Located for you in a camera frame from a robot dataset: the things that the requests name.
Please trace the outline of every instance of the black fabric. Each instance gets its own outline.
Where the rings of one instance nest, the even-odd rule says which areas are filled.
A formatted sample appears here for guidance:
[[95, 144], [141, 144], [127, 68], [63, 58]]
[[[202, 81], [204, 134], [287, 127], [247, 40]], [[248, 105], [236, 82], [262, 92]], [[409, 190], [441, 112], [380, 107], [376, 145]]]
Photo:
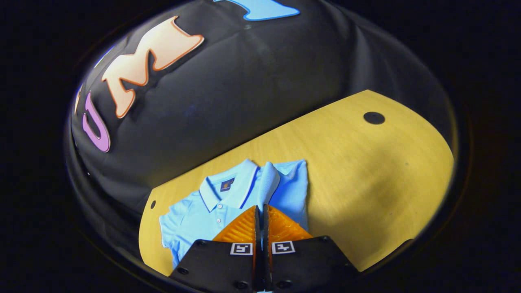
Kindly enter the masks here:
[[70, 124], [66, 125], [64, 134], [69, 179], [83, 212], [83, 215], [76, 217], [85, 216], [105, 241], [141, 260], [138, 243], [139, 214], [125, 209], [90, 179], [76, 152]]
[[[388, 96], [433, 124], [452, 147], [445, 93], [431, 72], [399, 41], [367, 20], [327, 1], [280, 0], [298, 16], [250, 22], [231, 2], [192, 1], [167, 11], [116, 43], [87, 72], [71, 129], [78, 154], [103, 194], [119, 203], [121, 220], [136, 221], [152, 188], [310, 111], [366, 89]], [[121, 54], [133, 54], [141, 37], [178, 15], [176, 24], [205, 41], [162, 71], [151, 70], [123, 119], [101, 76]], [[98, 150], [82, 129], [86, 94], [111, 138], [108, 153]], [[121, 243], [137, 239], [132, 224], [108, 221], [117, 214], [89, 193], [91, 214], [114, 227]], [[120, 225], [127, 232], [116, 232]]]

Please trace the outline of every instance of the letter m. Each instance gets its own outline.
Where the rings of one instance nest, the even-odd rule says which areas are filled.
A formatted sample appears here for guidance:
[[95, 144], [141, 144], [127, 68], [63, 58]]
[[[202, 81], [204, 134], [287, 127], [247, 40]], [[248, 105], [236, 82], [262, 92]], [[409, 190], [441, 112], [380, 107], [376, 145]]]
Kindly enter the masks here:
[[153, 69], [160, 71], [197, 48], [202, 35], [189, 35], [181, 30], [171, 17], [149, 30], [142, 38], [134, 54], [120, 55], [112, 61], [102, 76], [116, 104], [116, 116], [123, 118], [135, 100], [133, 89], [127, 90], [122, 80], [144, 86], [148, 82], [148, 53], [154, 56]]

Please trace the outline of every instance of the wooden table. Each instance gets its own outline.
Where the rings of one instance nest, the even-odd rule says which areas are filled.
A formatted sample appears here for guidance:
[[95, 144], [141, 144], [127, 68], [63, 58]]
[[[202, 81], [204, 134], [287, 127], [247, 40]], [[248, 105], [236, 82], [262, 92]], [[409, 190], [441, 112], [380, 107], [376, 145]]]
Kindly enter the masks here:
[[[381, 113], [385, 122], [368, 123], [366, 112]], [[154, 188], [139, 231], [145, 264], [170, 275], [172, 255], [161, 245], [159, 216], [206, 176], [246, 158], [259, 166], [306, 159], [309, 232], [331, 236], [359, 271], [418, 235], [442, 202], [453, 169], [449, 146], [429, 122], [394, 100], [363, 91]]]

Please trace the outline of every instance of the light blue polo shirt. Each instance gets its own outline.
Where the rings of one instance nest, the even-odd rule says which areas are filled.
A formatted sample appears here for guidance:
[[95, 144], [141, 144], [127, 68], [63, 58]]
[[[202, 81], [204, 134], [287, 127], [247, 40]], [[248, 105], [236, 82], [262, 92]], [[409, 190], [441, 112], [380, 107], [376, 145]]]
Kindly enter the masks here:
[[307, 230], [306, 161], [259, 167], [246, 159], [232, 169], [206, 177], [198, 191], [159, 217], [163, 247], [172, 251], [174, 269], [197, 239], [212, 240], [242, 212], [269, 204]]

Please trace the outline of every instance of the shirt collar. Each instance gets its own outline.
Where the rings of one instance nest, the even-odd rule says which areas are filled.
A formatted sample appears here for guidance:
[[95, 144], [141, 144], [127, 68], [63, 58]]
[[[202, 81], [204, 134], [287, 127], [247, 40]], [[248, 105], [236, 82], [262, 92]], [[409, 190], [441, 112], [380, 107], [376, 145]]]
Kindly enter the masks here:
[[[211, 212], [221, 200], [228, 206], [240, 209], [246, 201], [257, 169], [258, 166], [255, 165], [255, 163], [249, 159], [245, 159], [241, 164], [232, 169], [204, 178], [199, 187], [199, 193], [208, 211]], [[215, 192], [213, 184], [231, 179], [234, 175], [235, 180], [232, 188], [226, 197], [221, 199]]]
[[281, 183], [281, 176], [271, 162], [266, 162], [262, 172], [262, 176], [259, 179], [260, 188], [257, 194], [257, 205], [261, 210], [264, 204], [269, 203], [271, 196], [273, 196]]

